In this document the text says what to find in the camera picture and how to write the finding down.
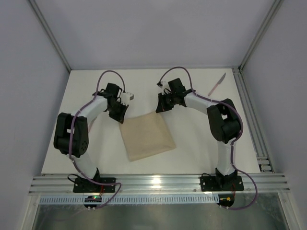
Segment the beige cloth napkin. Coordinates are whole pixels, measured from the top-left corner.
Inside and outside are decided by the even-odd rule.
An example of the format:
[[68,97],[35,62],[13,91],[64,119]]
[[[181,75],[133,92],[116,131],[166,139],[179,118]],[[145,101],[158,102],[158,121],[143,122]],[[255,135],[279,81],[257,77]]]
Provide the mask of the beige cloth napkin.
[[165,120],[156,112],[126,119],[119,129],[129,161],[138,161],[176,148]]

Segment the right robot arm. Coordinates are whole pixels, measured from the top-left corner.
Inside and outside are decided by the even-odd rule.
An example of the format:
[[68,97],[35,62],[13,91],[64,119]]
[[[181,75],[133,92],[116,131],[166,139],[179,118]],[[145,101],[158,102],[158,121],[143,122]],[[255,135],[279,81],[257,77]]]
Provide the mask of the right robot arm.
[[179,78],[169,82],[160,81],[162,89],[158,94],[156,113],[172,110],[175,105],[195,109],[208,117],[212,136],[218,144],[218,164],[215,168],[215,180],[220,187],[232,185],[237,179],[234,166],[236,140],[242,131],[242,120],[232,100],[216,101],[186,89]]

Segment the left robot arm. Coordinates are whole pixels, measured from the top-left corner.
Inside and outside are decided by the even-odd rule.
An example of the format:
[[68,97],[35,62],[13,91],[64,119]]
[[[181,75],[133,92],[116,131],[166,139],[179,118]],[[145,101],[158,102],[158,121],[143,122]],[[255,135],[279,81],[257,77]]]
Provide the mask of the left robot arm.
[[108,112],[110,118],[122,124],[133,99],[132,93],[109,83],[105,89],[95,92],[92,99],[78,111],[58,115],[53,145],[72,161],[82,178],[98,181],[99,176],[99,170],[87,151],[90,123],[101,113]]

